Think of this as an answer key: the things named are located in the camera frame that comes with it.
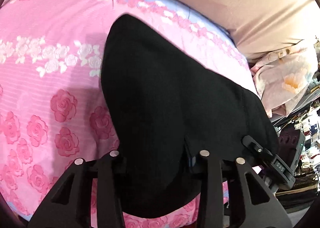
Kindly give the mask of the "black pants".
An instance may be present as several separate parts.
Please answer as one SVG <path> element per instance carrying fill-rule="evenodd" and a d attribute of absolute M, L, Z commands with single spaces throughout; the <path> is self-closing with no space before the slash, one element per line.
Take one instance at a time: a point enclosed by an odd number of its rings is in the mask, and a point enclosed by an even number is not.
<path fill-rule="evenodd" d="M 225 160 L 249 157 L 245 136 L 272 153 L 279 150 L 253 92 L 205 68 L 131 15 L 111 26 L 101 88 L 123 157 L 116 188 L 127 214 L 158 218 L 199 194 L 185 143 Z"/>

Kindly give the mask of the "pale floral blanket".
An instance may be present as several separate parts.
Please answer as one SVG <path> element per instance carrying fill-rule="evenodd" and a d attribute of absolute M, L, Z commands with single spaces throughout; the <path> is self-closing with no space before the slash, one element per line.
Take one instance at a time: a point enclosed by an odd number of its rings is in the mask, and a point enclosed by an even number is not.
<path fill-rule="evenodd" d="M 255 88 L 268 117 L 289 115 L 305 94 L 318 68 L 314 41 L 263 56 L 251 68 Z"/>

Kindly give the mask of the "pink rose bedsheet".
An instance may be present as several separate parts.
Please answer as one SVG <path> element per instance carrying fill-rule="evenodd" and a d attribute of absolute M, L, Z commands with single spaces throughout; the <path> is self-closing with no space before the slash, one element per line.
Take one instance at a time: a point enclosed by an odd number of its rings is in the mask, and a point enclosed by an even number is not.
<path fill-rule="evenodd" d="M 124 13 L 255 91 L 231 39 L 176 0 L 10 0 L 1 7 L 1 194 L 25 220 L 76 158 L 93 160 L 119 145 L 100 68 L 110 28 Z"/>

